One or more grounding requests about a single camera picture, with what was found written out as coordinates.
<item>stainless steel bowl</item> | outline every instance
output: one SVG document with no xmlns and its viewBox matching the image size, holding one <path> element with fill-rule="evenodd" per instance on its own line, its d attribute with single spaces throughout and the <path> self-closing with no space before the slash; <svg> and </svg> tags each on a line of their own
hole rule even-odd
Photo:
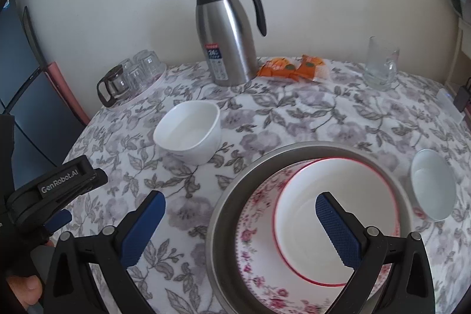
<svg viewBox="0 0 471 314">
<path fill-rule="evenodd" d="M 321 157 L 348 157 L 378 171 L 394 192 L 401 235 L 412 231 L 412 208 L 402 185 L 373 157 L 333 142 L 302 142 L 274 150 L 250 164 L 234 179 L 219 199 L 208 227 L 206 268 L 214 294 L 228 314 L 274 313 L 251 294 L 237 269 L 235 231 L 244 205 L 253 191 L 275 172 L 299 161 Z M 373 310 L 380 291 L 368 300 L 365 313 Z"/>
</svg>

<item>snack wrapper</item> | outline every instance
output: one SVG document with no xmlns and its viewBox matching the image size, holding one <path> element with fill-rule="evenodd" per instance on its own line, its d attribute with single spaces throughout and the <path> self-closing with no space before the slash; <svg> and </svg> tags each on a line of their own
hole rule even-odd
<svg viewBox="0 0 471 314">
<path fill-rule="evenodd" d="M 258 70 L 258 76 L 287 77 L 295 81 L 330 80 L 330 70 L 326 62 L 316 56 L 303 55 L 300 59 L 275 57 L 269 58 Z"/>
</svg>

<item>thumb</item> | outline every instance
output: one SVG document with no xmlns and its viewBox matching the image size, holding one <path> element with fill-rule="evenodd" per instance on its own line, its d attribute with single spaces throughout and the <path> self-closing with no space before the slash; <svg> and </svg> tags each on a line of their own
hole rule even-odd
<svg viewBox="0 0 471 314">
<path fill-rule="evenodd" d="M 25 309 L 37 303 L 42 294 L 42 285 L 35 275 L 31 277 L 17 277 L 12 275 L 6 279 L 11 290 Z"/>
</svg>

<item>floral tablecloth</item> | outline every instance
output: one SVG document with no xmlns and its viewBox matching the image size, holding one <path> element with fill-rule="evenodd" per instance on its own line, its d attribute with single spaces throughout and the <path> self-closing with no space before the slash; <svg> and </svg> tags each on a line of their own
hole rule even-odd
<svg viewBox="0 0 471 314">
<path fill-rule="evenodd" d="M 365 86 L 361 65 L 327 64 L 328 82 L 258 77 L 231 88 L 212 84 L 205 62 L 182 65 L 132 108 L 102 108 L 67 160 L 87 155 L 109 182 L 70 204 L 66 229 L 83 236 L 117 225 L 158 189 L 167 214 L 129 274 L 157 313 L 220 313 L 206 275 L 204 240 L 218 198 L 244 167 L 287 144 L 331 140 L 370 153 L 404 183 L 414 154 L 433 148 L 454 169 L 458 200 L 446 220 L 431 222 L 416 212 L 414 224 L 429 255 L 437 313 L 450 313 L 471 283 L 471 134 L 440 110 L 435 94 L 441 85 L 434 81 L 399 73 L 390 91 L 378 92 Z M 221 147 L 202 166 L 159 152 L 152 140 L 167 111 L 195 99 L 217 103 L 223 127 Z M 118 312 L 96 265 L 93 273 L 110 312 Z M 310 304 L 304 312 L 323 309 Z"/>
</svg>

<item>brown handle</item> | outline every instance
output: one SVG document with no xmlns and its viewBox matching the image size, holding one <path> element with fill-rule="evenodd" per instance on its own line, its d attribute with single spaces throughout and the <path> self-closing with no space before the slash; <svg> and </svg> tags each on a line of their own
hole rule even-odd
<svg viewBox="0 0 471 314">
<path fill-rule="evenodd" d="M 105 88 L 107 89 L 108 94 L 110 95 L 110 100 L 106 100 L 103 94 L 100 92 L 99 86 L 101 83 L 105 84 Z M 101 103 L 105 107 L 107 108 L 113 107 L 114 104 L 116 103 L 116 99 L 111 95 L 110 89 L 108 87 L 108 83 L 105 81 L 104 77 L 102 77 L 102 79 L 97 83 L 97 93 L 98 93 L 98 98 L 100 99 Z"/>
</svg>

